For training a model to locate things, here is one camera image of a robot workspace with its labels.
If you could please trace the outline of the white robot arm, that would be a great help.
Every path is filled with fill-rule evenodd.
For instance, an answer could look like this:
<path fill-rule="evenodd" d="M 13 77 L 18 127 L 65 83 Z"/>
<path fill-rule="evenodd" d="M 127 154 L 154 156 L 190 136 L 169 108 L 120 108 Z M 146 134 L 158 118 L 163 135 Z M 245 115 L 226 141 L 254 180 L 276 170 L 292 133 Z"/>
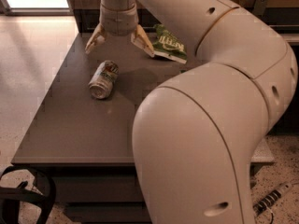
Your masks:
<path fill-rule="evenodd" d="M 255 224 L 253 152 L 294 96 L 290 45 L 230 0 L 100 0 L 90 45 L 129 35 L 145 7 L 186 47 L 190 69 L 154 89 L 135 114 L 132 145 L 152 224 Z"/>

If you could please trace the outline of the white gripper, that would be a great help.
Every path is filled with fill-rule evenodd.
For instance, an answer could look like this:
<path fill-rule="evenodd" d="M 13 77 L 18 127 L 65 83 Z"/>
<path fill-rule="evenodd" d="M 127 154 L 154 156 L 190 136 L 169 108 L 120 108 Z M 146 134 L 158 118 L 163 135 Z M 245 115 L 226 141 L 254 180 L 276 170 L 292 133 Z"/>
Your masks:
<path fill-rule="evenodd" d="M 107 39 L 107 33 L 115 36 L 126 36 L 131 34 L 131 42 L 145 51 L 150 57 L 154 56 L 154 48 L 141 25 L 138 25 L 136 6 L 125 10 L 116 10 L 100 6 L 99 24 L 88 40 L 85 52 L 102 45 Z"/>

